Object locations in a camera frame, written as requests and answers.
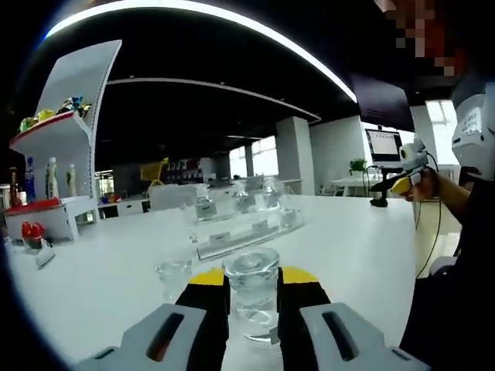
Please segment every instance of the red shelf edge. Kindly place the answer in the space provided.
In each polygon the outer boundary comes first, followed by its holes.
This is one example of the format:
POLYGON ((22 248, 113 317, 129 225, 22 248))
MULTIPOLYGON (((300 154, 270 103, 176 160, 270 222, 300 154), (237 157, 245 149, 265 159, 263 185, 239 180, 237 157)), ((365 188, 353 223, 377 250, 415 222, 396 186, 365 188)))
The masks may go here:
POLYGON ((58 122, 61 120, 65 120, 66 118, 71 117, 72 115, 77 114, 75 111, 64 112, 63 114, 58 114, 57 116, 53 116, 47 118, 44 121, 40 121, 38 124, 30 127, 28 130, 23 131, 21 134, 17 134, 14 138, 12 138, 9 142, 9 147, 13 146, 19 139, 24 138, 26 135, 33 133, 41 128, 44 128, 47 125, 53 124, 54 122, 58 122))
POLYGON ((60 199, 44 199, 42 201, 38 201, 36 203, 29 203, 27 205, 9 207, 5 211, 6 216, 18 215, 18 214, 27 214, 36 211, 44 211, 48 209, 53 209, 55 207, 62 206, 60 199))

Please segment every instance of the red object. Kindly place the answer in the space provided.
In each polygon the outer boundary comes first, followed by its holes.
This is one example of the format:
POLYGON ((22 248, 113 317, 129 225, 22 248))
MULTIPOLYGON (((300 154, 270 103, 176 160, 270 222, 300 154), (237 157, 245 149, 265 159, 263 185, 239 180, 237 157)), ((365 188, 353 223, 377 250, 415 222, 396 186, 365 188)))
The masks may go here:
POLYGON ((10 207, 5 211, 5 215, 34 213, 36 211, 53 209, 59 206, 59 199, 44 199, 42 201, 36 201, 35 203, 30 203, 28 205, 10 207))
POLYGON ((21 226, 22 238, 31 237, 32 227, 29 222, 24 222, 21 226))
POLYGON ((32 238, 41 238, 43 237, 43 234, 45 233, 45 228, 38 222, 34 223, 32 225, 31 229, 31 237, 32 238))
POLYGON ((60 120, 65 120, 66 118, 71 117, 73 114, 77 114, 75 111, 70 111, 70 112, 65 112, 63 114, 58 114, 57 116, 53 116, 50 118, 47 118, 44 121, 40 121, 38 124, 30 127, 28 130, 23 131, 21 134, 16 135, 14 138, 12 138, 9 142, 9 146, 12 146, 14 143, 16 143, 20 138, 25 137, 29 133, 33 133, 36 130, 39 130, 41 128, 44 128, 47 125, 53 124, 54 122, 60 121, 60 120))

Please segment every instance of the black clothing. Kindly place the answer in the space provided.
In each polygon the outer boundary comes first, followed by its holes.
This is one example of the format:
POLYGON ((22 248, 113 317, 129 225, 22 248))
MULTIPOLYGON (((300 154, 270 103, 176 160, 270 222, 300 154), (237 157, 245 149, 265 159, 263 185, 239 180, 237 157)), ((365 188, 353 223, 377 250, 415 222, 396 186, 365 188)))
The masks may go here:
POLYGON ((444 276, 416 280, 401 348, 433 369, 493 369, 494 191, 495 182, 476 181, 456 265, 444 276))

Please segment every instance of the pillar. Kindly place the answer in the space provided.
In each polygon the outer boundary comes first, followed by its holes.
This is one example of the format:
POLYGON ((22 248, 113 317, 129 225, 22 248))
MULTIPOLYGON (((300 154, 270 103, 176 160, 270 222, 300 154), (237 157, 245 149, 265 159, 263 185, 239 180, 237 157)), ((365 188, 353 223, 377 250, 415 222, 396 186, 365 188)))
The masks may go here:
POLYGON ((244 146, 244 153, 246 154, 247 176, 254 176, 253 147, 251 145, 244 146))
POLYGON ((289 117, 278 122, 275 143, 279 178, 300 179, 301 194, 314 196, 315 174, 308 121, 299 117, 289 117))

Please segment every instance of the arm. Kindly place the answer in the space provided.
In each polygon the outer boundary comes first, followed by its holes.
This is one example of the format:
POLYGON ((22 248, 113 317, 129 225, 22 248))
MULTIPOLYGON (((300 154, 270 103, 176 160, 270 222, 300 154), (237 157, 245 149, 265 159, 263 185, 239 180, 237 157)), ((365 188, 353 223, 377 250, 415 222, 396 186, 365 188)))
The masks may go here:
POLYGON ((438 174, 438 179, 440 199, 459 223, 462 224, 466 213, 467 199, 471 192, 444 178, 440 174, 438 174))
POLYGON ((433 197, 435 193, 447 206, 447 209, 449 209, 452 215, 454 215, 459 223, 462 224, 466 211, 467 199, 471 192, 460 185, 451 182, 449 179, 444 178, 430 168, 427 168, 422 173, 421 183, 412 187, 412 189, 404 193, 403 196, 408 201, 421 202, 433 197))

